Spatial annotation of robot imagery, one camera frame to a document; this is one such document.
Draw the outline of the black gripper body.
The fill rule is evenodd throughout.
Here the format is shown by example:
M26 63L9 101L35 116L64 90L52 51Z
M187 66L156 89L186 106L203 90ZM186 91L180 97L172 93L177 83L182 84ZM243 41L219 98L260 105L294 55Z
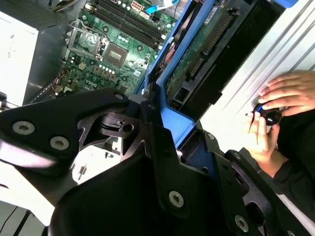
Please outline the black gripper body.
M174 190L184 198L181 208L165 200L160 207L152 161L136 155L68 191L57 204L51 236L227 236L216 187L209 177L182 164L166 166L165 197Z

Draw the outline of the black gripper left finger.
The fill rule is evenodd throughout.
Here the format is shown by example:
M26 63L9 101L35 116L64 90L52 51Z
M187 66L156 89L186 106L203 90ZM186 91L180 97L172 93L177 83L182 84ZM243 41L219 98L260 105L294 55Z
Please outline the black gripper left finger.
M60 176L70 170L77 154L108 136L123 139L123 161L136 155L149 158L154 166L160 207L167 213L169 199L184 206L174 190L165 197L166 166L179 164L171 132L163 126L159 92L136 103L118 90L105 88L4 111L0 115L0 158L14 166L46 176Z

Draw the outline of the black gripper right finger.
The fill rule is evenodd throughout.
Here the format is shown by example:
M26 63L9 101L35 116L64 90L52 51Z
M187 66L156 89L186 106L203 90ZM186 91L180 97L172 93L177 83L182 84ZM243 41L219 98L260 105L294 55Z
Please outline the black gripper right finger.
M313 236L315 225L242 152L223 153L216 138L197 126L196 165L218 184L224 215L235 236Z

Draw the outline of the person's left hand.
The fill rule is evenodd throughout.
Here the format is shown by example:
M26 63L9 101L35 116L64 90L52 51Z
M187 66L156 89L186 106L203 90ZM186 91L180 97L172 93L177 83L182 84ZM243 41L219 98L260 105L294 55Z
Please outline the person's left hand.
M249 112L242 126L245 149L270 177L274 177L281 166L288 161L276 150L279 131L280 127L277 124L268 130L265 118L258 112Z

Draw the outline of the person's right hand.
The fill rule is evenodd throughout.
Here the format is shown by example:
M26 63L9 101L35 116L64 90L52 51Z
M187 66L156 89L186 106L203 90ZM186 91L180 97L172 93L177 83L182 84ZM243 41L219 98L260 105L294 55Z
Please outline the person's right hand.
M292 116L315 108L315 73L298 71L281 75L267 83L258 102L263 109L283 108L283 116Z

